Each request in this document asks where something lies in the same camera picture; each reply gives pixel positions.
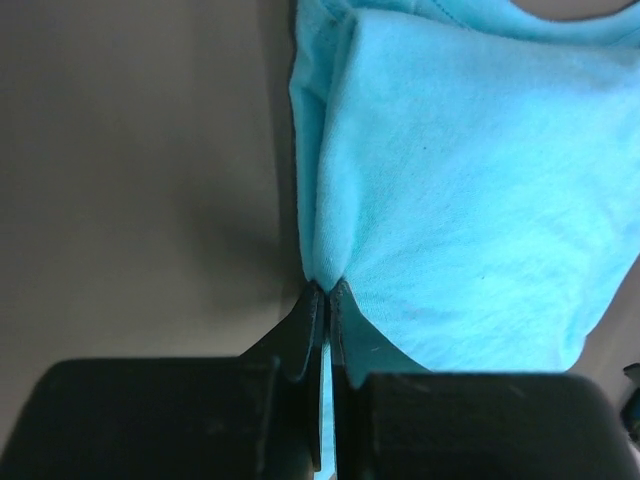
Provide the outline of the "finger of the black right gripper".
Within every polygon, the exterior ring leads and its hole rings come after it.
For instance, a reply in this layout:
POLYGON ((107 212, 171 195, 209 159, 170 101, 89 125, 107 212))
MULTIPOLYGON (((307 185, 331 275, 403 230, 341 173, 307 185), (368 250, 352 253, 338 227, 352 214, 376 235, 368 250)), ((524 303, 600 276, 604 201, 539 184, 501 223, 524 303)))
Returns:
POLYGON ((623 369, 623 373, 633 384, 633 391, 629 396, 629 398, 626 400, 621 410, 621 419, 629 435, 638 435, 639 421, 640 421, 640 413, 639 413, 640 364, 633 363, 631 365, 626 366, 623 369))

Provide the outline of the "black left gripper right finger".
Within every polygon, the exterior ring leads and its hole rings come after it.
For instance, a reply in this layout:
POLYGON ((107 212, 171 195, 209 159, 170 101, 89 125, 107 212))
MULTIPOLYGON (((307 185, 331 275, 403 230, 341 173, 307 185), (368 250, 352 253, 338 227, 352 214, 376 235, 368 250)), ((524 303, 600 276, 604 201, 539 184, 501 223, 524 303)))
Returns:
POLYGON ((635 479, 600 389, 566 374, 434 373, 328 297, 336 473, 341 479, 635 479))

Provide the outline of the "cyan t shirt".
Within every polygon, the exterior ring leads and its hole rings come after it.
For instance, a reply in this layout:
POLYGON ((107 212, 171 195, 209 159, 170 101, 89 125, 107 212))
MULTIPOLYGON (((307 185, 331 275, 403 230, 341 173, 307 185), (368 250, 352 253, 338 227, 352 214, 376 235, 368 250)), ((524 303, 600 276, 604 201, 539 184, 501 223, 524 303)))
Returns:
POLYGON ((565 372, 639 254, 639 8, 302 1, 305 276, 435 371, 565 372))

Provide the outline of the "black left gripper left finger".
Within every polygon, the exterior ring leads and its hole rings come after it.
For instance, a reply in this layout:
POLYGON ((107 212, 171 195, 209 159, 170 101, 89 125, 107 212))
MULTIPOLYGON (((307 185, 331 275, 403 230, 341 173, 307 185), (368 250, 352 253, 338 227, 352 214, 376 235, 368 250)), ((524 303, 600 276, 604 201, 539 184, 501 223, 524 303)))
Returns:
POLYGON ((235 357, 59 362, 1 456, 5 479, 310 479, 321 467, 326 298, 235 357))

